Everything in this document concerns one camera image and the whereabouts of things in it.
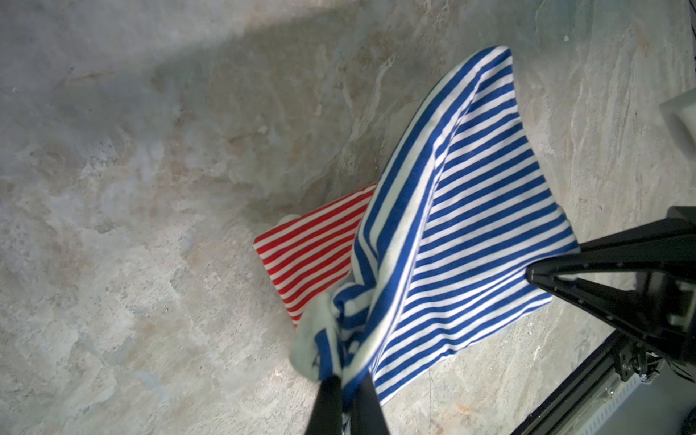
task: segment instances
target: striped cloth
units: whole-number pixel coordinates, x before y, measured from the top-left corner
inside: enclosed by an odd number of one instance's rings
[[[279,225],[254,240],[254,249],[294,324],[316,294],[350,272],[351,247],[375,186]]]
[[[300,237],[302,224],[291,227]],[[336,283],[303,298],[290,360],[310,379],[341,377],[346,409],[369,371],[384,403],[548,303],[526,266],[577,247],[525,137],[511,54],[482,50],[418,109],[372,192],[347,275],[336,269],[325,277]]]

